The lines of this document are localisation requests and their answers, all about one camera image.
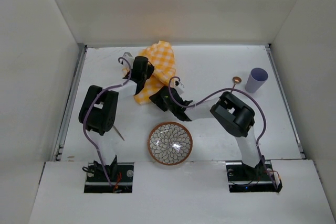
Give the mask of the yellow white checkered cloth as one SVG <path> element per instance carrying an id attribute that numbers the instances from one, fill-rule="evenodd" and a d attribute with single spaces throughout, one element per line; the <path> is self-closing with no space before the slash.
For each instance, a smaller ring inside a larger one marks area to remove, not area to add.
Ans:
<path id="1" fill-rule="evenodd" d="M 176 74 L 175 56 L 172 46 L 169 42 L 159 41 L 145 49 L 143 49 L 139 56 L 147 57 L 149 62 L 154 65 L 154 72 L 149 79 L 147 79 L 144 89 L 134 95 L 134 100 L 140 104 L 151 102 L 149 97 L 161 91 L 164 86 L 169 85 L 169 80 Z M 123 66 L 122 72 L 126 79 L 130 67 Z"/>

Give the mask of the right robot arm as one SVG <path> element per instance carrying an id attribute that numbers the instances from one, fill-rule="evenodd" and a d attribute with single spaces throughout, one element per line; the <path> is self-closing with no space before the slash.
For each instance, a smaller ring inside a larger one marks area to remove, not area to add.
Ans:
<path id="1" fill-rule="evenodd" d="M 175 88 L 164 86 L 149 99 L 162 111 L 170 111 L 180 121 L 215 118 L 228 134 L 235 137 L 244 165 L 266 168 L 259 141 L 266 131 L 267 121 L 261 107 L 253 98 L 250 100 L 259 109 L 263 120 L 262 132 L 258 137 L 255 137 L 254 131 L 254 110 L 230 91 L 224 91 L 218 99 L 211 100 L 206 97 L 191 104 L 191 101 L 183 100 Z"/>

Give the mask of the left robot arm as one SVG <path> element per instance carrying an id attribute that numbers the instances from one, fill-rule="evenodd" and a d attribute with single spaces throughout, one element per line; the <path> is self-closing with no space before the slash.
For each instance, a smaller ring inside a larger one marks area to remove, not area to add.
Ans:
<path id="1" fill-rule="evenodd" d="M 154 65 L 145 56 L 133 58 L 130 53 L 126 52 L 123 57 L 118 59 L 118 62 L 127 69 L 124 81 L 106 88 L 91 85 L 87 90 L 78 116 L 83 133 L 96 149 L 102 171 L 108 178 L 112 177 L 111 169 L 103 159 L 99 144 L 89 136 L 89 132 L 97 133 L 100 136 L 109 132 L 114 126 L 118 102 L 123 98 L 139 94 L 154 71 Z"/>

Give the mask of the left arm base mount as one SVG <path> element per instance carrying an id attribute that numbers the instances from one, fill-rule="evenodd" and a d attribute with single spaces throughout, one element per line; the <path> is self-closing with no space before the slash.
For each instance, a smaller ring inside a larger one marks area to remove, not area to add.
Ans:
<path id="1" fill-rule="evenodd" d="M 84 193 L 86 194 L 128 194 L 132 193 L 134 163 L 118 163 L 114 165 L 111 172 L 110 182 L 97 162 L 83 166 L 82 171 L 86 173 Z"/>

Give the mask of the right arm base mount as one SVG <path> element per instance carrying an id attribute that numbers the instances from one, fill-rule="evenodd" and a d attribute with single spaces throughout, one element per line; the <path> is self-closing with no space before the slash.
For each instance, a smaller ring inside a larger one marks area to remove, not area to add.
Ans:
<path id="1" fill-rule="evenodd" d="M 226 163 L 228 188 L 230 193 L 279 193 L 282 180 L 273 169 L 271 161 L 265 162 L 266 168 L 259 163 L 255 168 L 241 162 Z"/>

